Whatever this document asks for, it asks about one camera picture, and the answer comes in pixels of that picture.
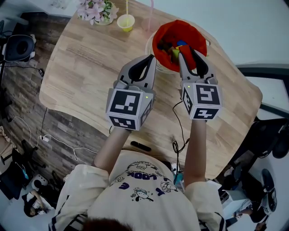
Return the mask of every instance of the white device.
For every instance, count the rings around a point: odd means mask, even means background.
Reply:
[[[153,109],[156,58],[138,57],[121,69],[114,88],[109,89],[106,116],[111,124],[129,130],[140,130]]]
[[[191,120],[212,120],[222,109],[218,85],[182,83],[182,100]]]
[[[39,190],[39,188],[36,186],[37,184],[35,184],[36,181],[40,181],[41,185],[43,186],[48,185],[48,180],[44,176],[37,174],[35,177],[33,177],[31,181],[31,186],[36,191]]]

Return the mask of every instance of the striped sleeve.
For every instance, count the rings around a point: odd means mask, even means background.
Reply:
[[[217,189],[206,182],[195,182],[186,187],[186,197],[193,204],[201,223],[209,231],[226,231],[223,209]]]
[[[61,190],[49,230],[65,230],[79,214],[87,212],[107,187],[107,171],[93,166],[77,165]]]

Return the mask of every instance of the green leaf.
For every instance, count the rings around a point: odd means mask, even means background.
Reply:
[[[90,2],[88,3],[88,5],[89,5],[89,7],[93,7],[94,3],[93,3],[92,1],[90,1]]]

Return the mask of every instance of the hand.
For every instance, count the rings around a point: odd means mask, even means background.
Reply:
[[[47,209],[46,209],[46,207],[45,207],[44,204],[41,204],[40,207],[42,208],[42,210],[43,210],[45,213],[47,213]]]

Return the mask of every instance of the white cable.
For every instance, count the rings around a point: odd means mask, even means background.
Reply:
[[[31,144],[31,136],[32,136],[32,133],[31,133],[30,127],[28,126],[28,124],[27,124],[22,118],[20,118],[20,117],[18,117],[18,116],[15,116],[14,119],[13,119],[11,122],[13,122],[13,121],[15,120],[15,118],[21,119],[21,120],[27,125],[27,127],[28,127],[28,129],[29,129],[29,131],[30,131],[29,143],[30,143],[30,145],[32,146],[32,144]],[[43,137],[46,137],[46,136],[51,136],[51,137],[52,137],[53,139],[55,139],[56,141],[58,141],[58,142],[60,142],[60,143],[63,143],[63,144],[66,145],[67,147],[70,147],[70,148],[73,150],[74,159],[75,159],[76,161],[78,161],[78,157],[76,156],[76,153],[75,153],[75,150],[76,150],[76,149],[86,149],[86,150],[88,150],[88,151],[91,151],[91,152],[97,154],[97,152],[92,151],[92,150],[90,150],[89,148],[74,148],[74,147],[72,147],[72,146],[69,146],[68,144],[66,144],[66,143],[64,143],[64,142],[56,139],[55,137],[53,137],[53,136],[50,135],[50,134],[46,134],[46,135],[44,135]],[[36,145],[36,147],[38,147],[38,144],[39,144],[39,137],[41,137],[41,136],[38,136],[38,138],[37,138],[37,145]]]
[[[60,143],[63,143],[63,144],[66,145],[67,147],[70,147],[70,148],[73,150],[74,159],[75,159],[76,161],[78,161],[78,157],[76,156],[76,153],[75,153],[75,150],[76,150],[76,149],[86,149],[86,150],[88,150],[88,151],[91,151],[91,152],[97,154],[97,152],[92,151],[92,150],[90,150],[89,148],[74,148],[74,147],[72,147],[72,146],[69,146],[68,144],[66,144],[66,143],[64,143],[64,142],[62,142],[62,141],[56,139],[55,137],[53,137],[53,136],[50,135],[50,134],[46,134],[46,135],[44,135],[43,137],[46,137],[46,136],[51,136],[51,137],[52,137],[53,139],[55,139],[56,141],[58,141],[58,142],[60,142]]]
[[[15,118],[18,118],[18,119],[22,120],[22,121],[26,124],[26,122],[25,122],[22,118],[20,118],[20,117],[18,117],[18,116],[15,116],[14,119],[12,119],[11,123],[15,120]],[[29,143],[30,143],[30,145],[32,146],[32,144],[31,144],[31,136],[32,136],[32,134],[31,134],[31,130],[30,130],[28,124],[26,124],[26,126],[28,127],[28,129],[29,129],[29,131],[30,131],[30,139],[29,139]]]

